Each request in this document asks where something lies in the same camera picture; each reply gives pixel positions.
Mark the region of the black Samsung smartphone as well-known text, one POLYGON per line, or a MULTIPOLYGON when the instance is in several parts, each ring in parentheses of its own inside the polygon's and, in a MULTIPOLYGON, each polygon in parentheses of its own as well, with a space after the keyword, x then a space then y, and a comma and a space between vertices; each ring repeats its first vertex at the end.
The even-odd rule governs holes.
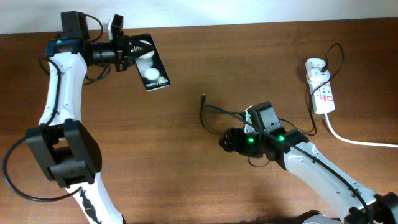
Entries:
POLYGON ((153 46, 153 51, 135 59, 136 67, 146 91, 154 91, 169 86, 171 84, 169 76, 151 35, 140 34, 136 37, 141 42, 153 46))

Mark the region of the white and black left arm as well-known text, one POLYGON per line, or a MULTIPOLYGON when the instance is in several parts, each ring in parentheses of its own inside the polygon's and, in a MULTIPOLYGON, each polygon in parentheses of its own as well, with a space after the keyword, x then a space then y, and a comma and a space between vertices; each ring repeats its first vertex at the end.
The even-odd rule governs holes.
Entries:
POLYGON ((44 176, 75 198, 90 223, 125 223, 113 205, 101 178, 98 143, 81 122, 83 81, 90 65, 115 65, 125 71, 154 46, 124 35, 123 17, 115 14, 109 40, 91 40, 87 15, 63 12, 62 33, 49 41, 46 60, 50 81, 39 126, 27 131, 27 144, 44 176))

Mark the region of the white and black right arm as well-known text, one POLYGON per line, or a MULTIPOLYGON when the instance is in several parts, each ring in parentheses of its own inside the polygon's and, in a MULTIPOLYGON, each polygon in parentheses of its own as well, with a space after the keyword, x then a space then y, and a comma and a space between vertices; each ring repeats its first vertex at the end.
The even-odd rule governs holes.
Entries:
POLYGON ((330 162, 306 135, 286 131, 270 102, 248 107, 219 141, 226 152, 275 161, 314 190, 342 223, 397 223, 397 195, 379 195, 330 162))

